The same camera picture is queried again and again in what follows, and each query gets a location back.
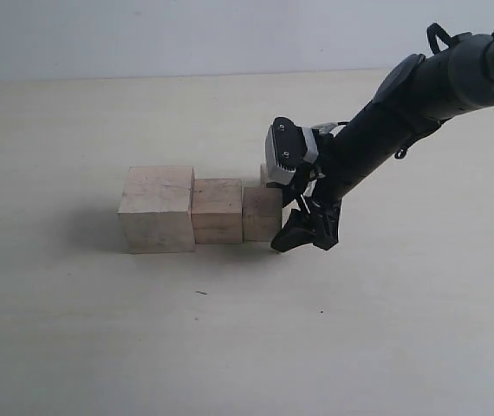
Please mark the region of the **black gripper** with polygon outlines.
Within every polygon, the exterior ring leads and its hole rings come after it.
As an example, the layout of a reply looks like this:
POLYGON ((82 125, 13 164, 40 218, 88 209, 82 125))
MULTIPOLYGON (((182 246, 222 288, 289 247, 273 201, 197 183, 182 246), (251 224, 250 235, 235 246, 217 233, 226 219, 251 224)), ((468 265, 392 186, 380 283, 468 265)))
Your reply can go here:
POLYGON ((387 159, 398 159, 416 140, 415 132, 392 112, 370 104, 352 120, 334 122, 320 152, 321 173, 304 183, 282 186, 285 207, 297 202, 270 247, 286 252, 303 245, 330 250, 339 243, 343 197, 387 159))

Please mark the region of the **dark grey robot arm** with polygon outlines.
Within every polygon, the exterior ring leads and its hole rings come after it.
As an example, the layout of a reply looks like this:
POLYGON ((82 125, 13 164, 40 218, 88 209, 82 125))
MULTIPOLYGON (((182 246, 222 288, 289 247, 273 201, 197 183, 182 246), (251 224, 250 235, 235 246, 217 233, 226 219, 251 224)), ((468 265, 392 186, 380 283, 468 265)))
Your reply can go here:
POLYGON ((269 184, 291 213, 272 238, 278 252, 339 241, 343 197, 387 159, 403 159, 447 121, 494 107, 494 30, 448 34, 427 28, 430 55, 411 54, 351 120, 302 127, 277 117, 265 139, 269 184))

